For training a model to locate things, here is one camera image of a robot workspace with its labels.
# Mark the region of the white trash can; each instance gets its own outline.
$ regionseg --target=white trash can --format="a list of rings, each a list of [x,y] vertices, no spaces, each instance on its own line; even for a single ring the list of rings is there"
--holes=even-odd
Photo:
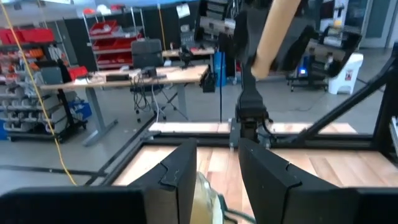
[[[356,78],[363,63],[363,54],[353,53],[337,77],[329,79],[329,93],[353,94]]]

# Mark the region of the table leg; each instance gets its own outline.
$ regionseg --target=table leg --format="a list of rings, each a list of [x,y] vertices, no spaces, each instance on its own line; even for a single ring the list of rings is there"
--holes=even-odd
[[[189,120],[187,113],[187,100],[185,99],[185,85],[177,85],[177,97],[178,97],[178,109],[182,114],[185,115],[186,119]]]
[[[92,146],[97,143],[110,129],[112,129],[118,121],[115,119],[109,125],[105,125],[104,118],[102,117],[101,108],[98,104],[98,99],[95,94],[94,88],[86,88],[87,100],[90,104],[90,108],[93,112],[93,120],[95,122],[96,131],[88,136],[84,141],[84,146]]]
[[[210,71],[214,73],[214,61],[213,61],[213,55],[210,55]]]

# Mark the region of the office chair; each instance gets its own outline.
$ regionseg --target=office chair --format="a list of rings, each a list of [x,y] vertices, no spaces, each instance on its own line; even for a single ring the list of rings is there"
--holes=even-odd
[[[162,45],[159,39],[144,39],[138,40],[131,43],[132,50],[132,61],[134,68],[146,68],[146,67],[162,67],[163,56],[162,56]],[[139,115],[139,111],[145,111],[146,109],[152,110],[157,115],[156,121],[158,122],[159,114],[166,120],[166,114],[162,110],[162,107],[166,104],[160,104],[156,101],[156,96],[164,89],[163,84],[152,84],[152,85],[133,85],[130,91],[134,93],[134,109],[136,114]],[[146,97],[150,96],[150,102],[146,100]],[[139,103],[144,100],[145,105],[139,106]]]

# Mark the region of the cardboard tube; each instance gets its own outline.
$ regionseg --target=cardboard tube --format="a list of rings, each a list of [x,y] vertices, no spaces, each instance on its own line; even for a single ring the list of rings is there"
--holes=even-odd
[[[251,67],[256,78],[268,76],[271,63],[278,54],[300,2],[301,0],[274,0],[272,3],[257,47],[256,60]]]

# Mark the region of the gray floor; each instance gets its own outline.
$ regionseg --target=gray floor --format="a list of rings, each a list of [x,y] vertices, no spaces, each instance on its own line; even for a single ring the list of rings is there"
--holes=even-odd
[[[362,81],[368,81],[380,71],[390,51],[366,50],[364,63],[359,73],[356,91],[364,86]],[[258,90],[264,98],[264,103],[275,122],[312,122],[323,116],[336,105],[345,100],[347,95],[330,95],[323,91],[299,90],[291,93],[286,82],[260,82]],[[167,90],[169,96],[175,90]],[[193,121],[217,121],[219,119],[219,96],[216,93],[203,94],[197,85],[189,85],[187,92],[188,114]],[[223,119],[234,116],[234,107],[239,95],[240,87],[228,85],[223,88]],[[126,150],[115,160],[106,172],[125,155],[134,144],[126,144],[134,133],[144,124],[152,113],[142,114],[142,123],[136,122],[133,111],[132,96],[126,89],[98,90],[98,98],[105,119],[109,121],[117,118],[119,124],[97,145],[82,147],[82,140],[93,130],[93,123],[88,125],[87,131],[82,131],[76,137],[61,145],[63,160],[67,167],[73,170],[88,170],[96,172],[121,147]],[[84,91],[78,93],[85,97]],[[348,122],[358,132],[371,133],[373,131],[382,92],[377,91],[366,101],[338,119]],[[160,102],[166,99],[158,97]],[[166,110],[168,121],[183,121],[183,118],[171,107]],[[43,172],[11,171],[1,169],[2,165],[49,167],[61,169],[58,152],[53,142],[8,142],[0,141],[0,194],[19,187],[70,185],[63,174],[49,174]],[[74,175],[78,184],[83,185],[90,177]]]

